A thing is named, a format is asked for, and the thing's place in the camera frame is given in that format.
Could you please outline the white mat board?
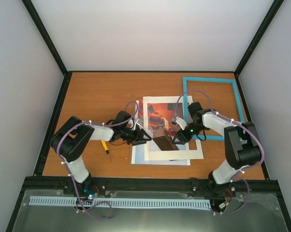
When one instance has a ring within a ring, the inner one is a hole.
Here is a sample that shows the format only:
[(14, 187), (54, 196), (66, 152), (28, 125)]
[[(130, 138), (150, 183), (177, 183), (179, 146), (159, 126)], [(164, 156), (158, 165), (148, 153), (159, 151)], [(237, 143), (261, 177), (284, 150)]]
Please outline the white mat board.
[(185, 145), (172, 143), (174, 135), (181, 129), (172, 124), (174, 117), (184, 119), (183, 100), (178, 96), (143, 97), (139, 104), (138, 117), (144, 130), (152, 138), (144, 145), (145, 160), (150, 163), (171, 163), (177, 161), (202, 160), (201, 142), (192, 139)]

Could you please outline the yellow handled screwdriver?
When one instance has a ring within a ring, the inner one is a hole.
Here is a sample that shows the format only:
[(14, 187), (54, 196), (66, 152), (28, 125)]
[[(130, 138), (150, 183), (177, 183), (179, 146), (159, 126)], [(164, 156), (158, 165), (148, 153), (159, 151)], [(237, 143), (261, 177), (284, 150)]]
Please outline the yellow handled screwdriver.
[(107, 154), (109, 160), (112, 161), (112, 159), (111, 159), (111, 155), (110, 155), (110, 152), (109, 152), (109, 149), (108, 149), (108, 147), (107, 147), (106, 142), (103, 141), (103, 140), (101, 140), (101, 143), (102, 143), (102, 146), (103, 146), (103, 148), (104, 148), (104, 151), (106, 152), (106, 154)]

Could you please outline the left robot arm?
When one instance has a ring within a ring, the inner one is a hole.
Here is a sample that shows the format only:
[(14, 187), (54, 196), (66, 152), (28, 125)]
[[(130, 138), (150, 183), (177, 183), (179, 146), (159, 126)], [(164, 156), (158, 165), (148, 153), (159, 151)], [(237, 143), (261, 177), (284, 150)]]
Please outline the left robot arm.
[(69, 176), (75, 181), (75, 190), (84, 195), (89, 193), (92, 186), (90, 172), (82, 159), (88, 142), (114, 142), (119, 139), (132, 146), (152, 140), (128, 112), (120, 111), (115, 119), (105, 124), (82, 121), (76, 116), (70, 117), (52, 136), (50, 147), (58, 154)]

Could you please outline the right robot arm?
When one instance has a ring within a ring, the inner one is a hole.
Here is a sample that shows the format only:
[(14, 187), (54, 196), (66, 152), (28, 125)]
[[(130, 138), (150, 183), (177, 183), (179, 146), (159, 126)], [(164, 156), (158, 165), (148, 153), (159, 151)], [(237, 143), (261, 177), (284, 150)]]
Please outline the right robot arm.
[(210, 172), (201, 189), (210, 195), (223, 191), (235, 176), (244, 173), (249, 167), (261, 164), (264, 150), (259, 141), (255, 125), (251, 122), (240, 123), (227, 119), (213, 109), (203, 109), (199, 102), (188, 106), (191, 123), (177, 115), (172, 123), (180, 127), (172, 143), (185, 145), (201, 132), (213, 130), (224, 139), (225, 160), (216, 170)]

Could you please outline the small lit circuit board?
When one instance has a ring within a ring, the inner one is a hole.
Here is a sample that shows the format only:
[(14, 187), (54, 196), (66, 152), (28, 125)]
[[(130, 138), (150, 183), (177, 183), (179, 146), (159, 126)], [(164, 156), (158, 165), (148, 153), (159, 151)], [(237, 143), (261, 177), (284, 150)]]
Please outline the small lit circuit board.
[(88, 200), (93, 200), (94, 198), (100, 196), (100, 190), (96, 185), (84, 189), (83, 192), (87, 195)]

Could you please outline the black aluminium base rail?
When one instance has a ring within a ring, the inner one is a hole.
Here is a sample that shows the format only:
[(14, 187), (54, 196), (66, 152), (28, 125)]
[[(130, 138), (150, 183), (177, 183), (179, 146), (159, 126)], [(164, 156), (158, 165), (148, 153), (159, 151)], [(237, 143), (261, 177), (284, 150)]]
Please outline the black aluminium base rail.
[(118, 191), (128, 192), (178, 192), (189, 196), (221, 197), (231, 184), (218, 185), (207, 179), (144, 179), (144, 178), (93, 178), (84, 183), (76, 183), (80, 196), (85, 197), (84, 189), (96, 185), (100, 196), (108, 196)]

